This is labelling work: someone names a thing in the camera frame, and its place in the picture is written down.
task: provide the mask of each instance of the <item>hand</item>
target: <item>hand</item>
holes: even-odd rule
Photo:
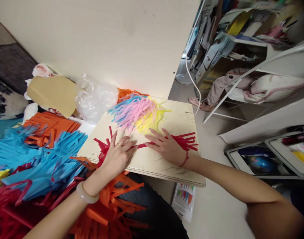
[[[145,137],[155,144],[145,143],[145,145],[157,151],[165,160],[169,161],[170,163],[173,163],[178,166],[182,165],[185,161],[186,152],[174,140],[174,138],[169,134],[169,132],[162,128],[162,131],[165,133],[165,136],[167,136],[166,139],[164,136],[160,135],[155,130],[150,129],[150,131],[155,135],[155,137],[150,135],[146,135]]]
[[[118,131],[114,132],[108,153],[100,167],[105,171],[110,180],[125,170],[131,161],[132,155],[138,149],[138,146],[130,149],[135,144],[135,141],[127,141],[130,139],[129,136],[124,136],[115,144],[117,134]]]

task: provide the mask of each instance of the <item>floor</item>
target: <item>floor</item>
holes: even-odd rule
[[[195,96],[192,85],[182,85],[174,81],[169,100],[188,102],[189,96]],[[218,113],[230,114],[225,106]],[[212,116],[203,124],[206,112],[199,111],[195,116],[201,155],[225,165],[231,166],[224,155],[227,145],[218,134],[238,127],[237,122],[228,118]],[[150,185],[167,201],[172,202],[175,182],[146,177]],[[233,198],[216,183],[206,180],[205,188],[197,188],[192,223],[183,221],[190,239],[199,238],[254,238],[245,221],[246,205]]]

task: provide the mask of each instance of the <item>slipper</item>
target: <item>slipper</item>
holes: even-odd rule
[[[193,105],[195,105],[196,107],[199,107],[199,99],[196,97],[189,97],[189,102]],[[212,111],[215,108],[215,106],[210,106],[205,104],[204,102],[202,104],[200,104],[200,110],[202,111]]]
[[[196,97],[189,97],[189,102],[197,107],[199,107],[199,99]]]

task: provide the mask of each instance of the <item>wooden board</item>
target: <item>wooden board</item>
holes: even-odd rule
[[[164,99],[161,98],[152,97],[152,99],[158,103],[164,102]],[[164,122],[159,124],[159,129],[163,127],[173,135],[182,135],[190,132],[196,133],[191,104],[167,100],[162,106],[168,110],[172,110],[172,112],[166,112],[164,114],[165,119]],[[113,132],[117,129],[117,124],[111,122],[112,119],[113,116],[108,115],[107,113],[102,116],[93,132],[78,152],[78,156],[87,157],[94,163],[98,162],[98,155],[100,154],[101,149],[98,146],[98,143],[93,139],[97,138],[102,142],[106,142],[105,139],[107,138],[110,139],[109,126],[112,127]],[[116,141],[119,141],[119,139],[125,135],[127,135],[127,131],[123,133],[119,130]],[[197,133],[195,136],[196,143],[198,143]],[[139,133],[135,129],[131,133],[131,140],[136,140],[137,144],[148,141],[144,137],[144,134]],[[190,152],[198,155],[201,154],[200,149],[197,152],[194,150],[190,150]],[[160,154],[148,147],[140,148],[135,152],[131,163],[126,170],[198,187],[205,186],[205,178],[203,176],[167,162]]]

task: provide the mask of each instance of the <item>cable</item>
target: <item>cable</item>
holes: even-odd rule
[[[188,46],[190,45],[190,40],[191,40],[191,38],[192,38],[192,34],[193,34],[193,32],[194,32],[194,28],[195,28],[196,24],[198,23],[198,20],[199,20],[199,18],[200,18],[200,15],[202,14],[203,5],[204,5],[204,3],[205,3],[206,1],[207,1],[207,0],[203,0],[202,6],[201,6],[201,8],[200,8],[199,15],[198,15],[198,17],[197,17],[197,19],[196,19],[196,21],[195,21],[195,24],[194,24],[193,29],[192,29],[192,33],[190,34],[190,37],[189,37]],[[188,71],[189,77],[190,77],[190,79],[191,79],[191,81],[192,81],[192,84],[194,85],[194,87],[196,88],[196,90],[197,90],[198,93],[199,93],[199,106],[198,106],[198,109],[196,110],[195,115],[194,115],[194,116],[196,116],[196,114],[197,114],[198,111],[199,111],[200,105],[201,105],[201,92],[200,92],[200,90],[198,89],[198,87],[196,86],[196,84],[194,83],[194,80],[192,79],[192,76],[191,76],[191,74],[190,74],[190,71],[189,71],[189,68],[188,68],[188,55],[187,55],[187,54],[186,54],[186,57],[185,57],[185,66],[186,66],[186,70]]]

